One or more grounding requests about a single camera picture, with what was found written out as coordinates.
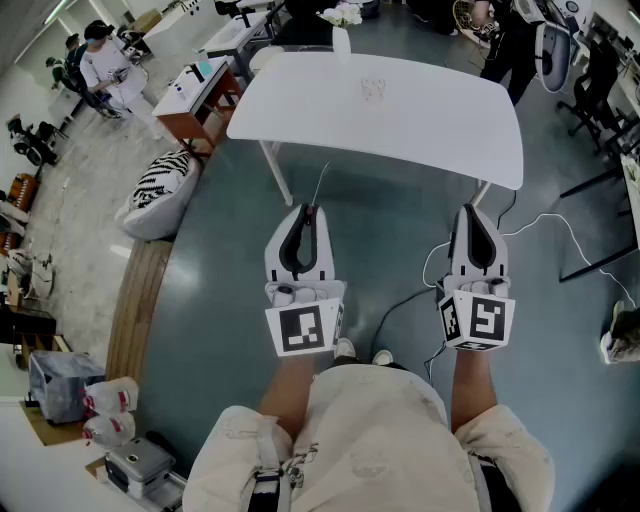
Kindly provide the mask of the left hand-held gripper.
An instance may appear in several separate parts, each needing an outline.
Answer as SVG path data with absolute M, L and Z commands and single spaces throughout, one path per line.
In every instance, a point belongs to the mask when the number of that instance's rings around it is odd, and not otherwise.
M 309 261 L 298 255 L 308 235 Z M 332 351 L 340 337 L 346 283 L 335 278 L 325 212 L 302 203 L 276 227 L 264 251 L 265 316 L 279 357 Z

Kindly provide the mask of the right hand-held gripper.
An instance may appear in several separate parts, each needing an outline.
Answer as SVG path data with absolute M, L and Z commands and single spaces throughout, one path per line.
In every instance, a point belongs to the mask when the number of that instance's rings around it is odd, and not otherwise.
M 508 271 L 508 249 L 496 225 L 469 203 L 456 216 L 449 257 L 453 275 L 480 270 L 498 277 L 445 291 L 438 302 L 445 347 L 476 352 L 505 347 L 515 311 L 511 281 L 502 278 Z

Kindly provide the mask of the clear glass cup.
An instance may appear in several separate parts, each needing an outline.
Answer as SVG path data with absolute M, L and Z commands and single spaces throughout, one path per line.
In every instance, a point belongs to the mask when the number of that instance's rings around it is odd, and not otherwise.
M 361 80 L 362 99 L 369 103 L 381 103 L 385 97 L 386 81 L 377 77 L 364 77 Z

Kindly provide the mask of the person's right forearm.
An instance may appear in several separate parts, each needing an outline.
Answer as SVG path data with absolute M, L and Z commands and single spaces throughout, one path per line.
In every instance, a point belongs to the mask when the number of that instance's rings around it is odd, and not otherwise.
M 456 433 L 463 425 L 496 405 L 489 354 L 458 351 L 452 385 L 452 432 Z

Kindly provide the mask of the person's left forearm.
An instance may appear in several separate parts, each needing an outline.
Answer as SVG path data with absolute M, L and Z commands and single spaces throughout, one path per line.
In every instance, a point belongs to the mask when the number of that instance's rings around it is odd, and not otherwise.
M 305 424 L 314 370 L 312 355 L 283 358 L 258 408 L 261 415 L 276 418 L 292 441 Z

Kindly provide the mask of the striped beanbag cushion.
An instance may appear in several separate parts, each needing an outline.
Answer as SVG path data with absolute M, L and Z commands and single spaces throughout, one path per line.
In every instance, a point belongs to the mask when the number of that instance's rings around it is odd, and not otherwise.
M 117 211 L 117 226 L 139 240 L 175 236 L 200 175 L 198 160 L 186 150 L 159 156 Z

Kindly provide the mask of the white table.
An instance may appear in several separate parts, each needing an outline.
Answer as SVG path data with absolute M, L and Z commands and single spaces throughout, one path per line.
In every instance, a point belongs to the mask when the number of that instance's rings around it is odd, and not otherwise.
M 386 81 L 381 103 L 362 99 L 361 80 Z M 275 158 L 275 143 L 389 157 L 492 185 L 523 185 L 518 119 L 501 85 L 417 61 L 353 54 L 344 65 L 330 52 L 284 52 L 268 61 L 237 104 L 231 139 L 260 143 L 286 205 L 293 197 Z

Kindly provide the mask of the wooden platform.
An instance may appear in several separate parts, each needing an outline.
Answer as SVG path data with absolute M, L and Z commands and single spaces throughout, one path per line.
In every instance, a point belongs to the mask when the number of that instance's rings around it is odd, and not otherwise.
M 134 242 L 114 312 L 105 376 L 140 382 L 155 305 L 173 243 Z

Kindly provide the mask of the person's cream shirt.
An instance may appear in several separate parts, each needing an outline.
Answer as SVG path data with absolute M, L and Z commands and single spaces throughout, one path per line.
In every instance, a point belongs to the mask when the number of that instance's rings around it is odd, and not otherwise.
M 348 364 L 319 374 L 295 441 L 273 417 L 225 409 L 184 512 L 548 512 L 552 460 L 506 406 L 453 433 L 420 377 Z

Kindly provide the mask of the white-top wooden desk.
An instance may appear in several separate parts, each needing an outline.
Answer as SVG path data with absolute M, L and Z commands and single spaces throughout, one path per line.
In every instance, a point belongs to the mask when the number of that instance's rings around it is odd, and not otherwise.
M 227 56 L 209 60 L 212 72 L 203 75 L 196 64 L 186 66 L 168 86 L 153 115 L 198 159 L 210 157 L 225 138 L 243 91 Z

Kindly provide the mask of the white round stool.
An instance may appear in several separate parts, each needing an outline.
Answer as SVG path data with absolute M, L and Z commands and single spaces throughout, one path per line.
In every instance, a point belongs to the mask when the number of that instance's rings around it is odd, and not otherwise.
M 266 46 L 259 49 L 249 62 L 250 71 L 253 75 L 257 75 L 270 59 L 284 52 L 285 49 L 281 46 Z

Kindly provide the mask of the black office chair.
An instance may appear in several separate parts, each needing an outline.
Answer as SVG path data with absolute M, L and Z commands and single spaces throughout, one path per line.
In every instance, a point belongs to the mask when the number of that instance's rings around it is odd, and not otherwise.
M 619 56 L 607 39 L 593 40 L 587 70 L 574 83 L 575 104 L 564 101 L 556 104 L 556 109 L 567 109 L 580 119 L 577 126 L 568 130 L 574 137 L 580 128 L 586 127 L 594 142 L 594 154 L 602 151 L 600 135 L 602 130 L 622 132 L 620 122 L 629 122 L 630 117 L 620 109 L 613 111 L 608 102 L 609 94 L 618 78 Z

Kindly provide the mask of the white vase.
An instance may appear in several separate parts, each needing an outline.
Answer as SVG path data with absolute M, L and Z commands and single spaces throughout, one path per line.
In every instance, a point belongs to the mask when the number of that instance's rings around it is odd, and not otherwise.
M 351 44 L 349 33 L 345 28 L 334 26 L 332 28 L 333 52 L 338 62 L 346 65 L 351 57 Z

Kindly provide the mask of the white desk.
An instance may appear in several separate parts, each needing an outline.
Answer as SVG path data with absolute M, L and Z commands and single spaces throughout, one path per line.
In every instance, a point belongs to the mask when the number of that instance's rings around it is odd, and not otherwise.
M 249 13 L 246 18 L 249 25 L 246 25 L 242 16 L 230 20 L 203 45 L 202 49 L 213 57 L 231 56 L 239 67 L 246 67 L 246 59 L 243 57 L 245 47 L 271 39 L 266 11 Z

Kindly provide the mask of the wicker chair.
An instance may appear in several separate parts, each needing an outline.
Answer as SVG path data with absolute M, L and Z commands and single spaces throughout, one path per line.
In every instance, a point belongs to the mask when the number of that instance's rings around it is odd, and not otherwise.
M 498 28 L 493 19 L 482 26 L 474 25 L 472 11 L 475 2 L 473 0 L 455 0 L 452 6 L 453 17 L 456 26 L 466 36 L 476 36 L 478 38 L 489 38 L 490 34 Z

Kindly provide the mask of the clear plastic bag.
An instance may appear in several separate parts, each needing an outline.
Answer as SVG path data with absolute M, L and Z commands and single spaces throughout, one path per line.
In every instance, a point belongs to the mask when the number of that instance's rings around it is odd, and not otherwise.
M 135 419 L 129 412 L 114 416 L 97 415 L 86 421 L 82 437 L 104 450 L 112 450 L 131 441 L 135 430 Z
M 131 377 L 103 381 L 85 388 L 83 404 L 99 415 L 119 415 L 137 409 L 139 386 Z

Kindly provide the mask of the white flowers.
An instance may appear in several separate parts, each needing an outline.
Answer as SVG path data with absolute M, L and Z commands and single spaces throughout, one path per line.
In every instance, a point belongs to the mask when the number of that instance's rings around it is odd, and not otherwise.
M 333 8 L 317 11 L 316 15 L 337 28 L 359 25 L 363 21 L 361 5 L 357 3 L 342 2 Z

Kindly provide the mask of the grey equipment case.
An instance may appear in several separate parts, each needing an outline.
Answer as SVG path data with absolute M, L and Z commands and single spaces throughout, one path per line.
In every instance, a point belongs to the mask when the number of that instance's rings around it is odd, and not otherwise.
M 106 454 L 108 479 L 119 490 L 142 499 L 161 487 L 175 465 L 175 458 L 145 438 L 136 438 Z

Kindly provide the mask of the blue-grey wrapped box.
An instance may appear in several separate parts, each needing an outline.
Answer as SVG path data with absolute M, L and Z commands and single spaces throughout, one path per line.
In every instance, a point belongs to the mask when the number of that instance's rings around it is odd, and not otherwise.
M 105 380 L 105 369 L 87 353 L 36 350 L 29 357 L 29 387 L 44 418 L 67 424 L 85 417 L 85 388 Z

